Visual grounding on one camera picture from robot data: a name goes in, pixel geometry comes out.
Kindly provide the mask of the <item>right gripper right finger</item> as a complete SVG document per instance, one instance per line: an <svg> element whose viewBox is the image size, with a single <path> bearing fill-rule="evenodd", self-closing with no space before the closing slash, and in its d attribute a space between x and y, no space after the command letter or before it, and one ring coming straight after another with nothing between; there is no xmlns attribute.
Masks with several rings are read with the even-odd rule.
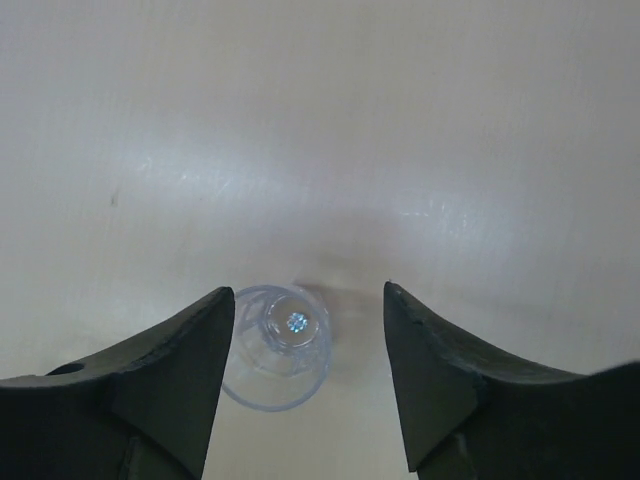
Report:
<svg viewBox="0 0 640 480"><path fill-rule="evenodd" d="M395 283L386 348L404 449L421 479L635 479L639 365L589 375L510 354Z"/></svg>

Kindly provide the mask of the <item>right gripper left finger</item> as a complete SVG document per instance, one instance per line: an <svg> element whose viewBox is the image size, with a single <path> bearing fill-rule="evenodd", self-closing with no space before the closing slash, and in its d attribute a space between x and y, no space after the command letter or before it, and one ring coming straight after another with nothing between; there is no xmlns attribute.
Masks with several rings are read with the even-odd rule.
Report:
<svg viewBox="0 0 640 480"><path fill-rule="evenodd" d="M234 313L221 287L46 375L2 380L2 478L201 478Z"/></svg>

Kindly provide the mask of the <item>clear glass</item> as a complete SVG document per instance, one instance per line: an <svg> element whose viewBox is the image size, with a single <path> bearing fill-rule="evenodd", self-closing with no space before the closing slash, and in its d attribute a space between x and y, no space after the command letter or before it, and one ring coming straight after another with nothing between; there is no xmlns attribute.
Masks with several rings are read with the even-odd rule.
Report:
<svg viewBox="0 0 640 480"><path fill-rule="evenodd" d="M297 285L235 293L222 389L237 403L282 412L309 400L328 376L330 317L322 298Z"/></svg>

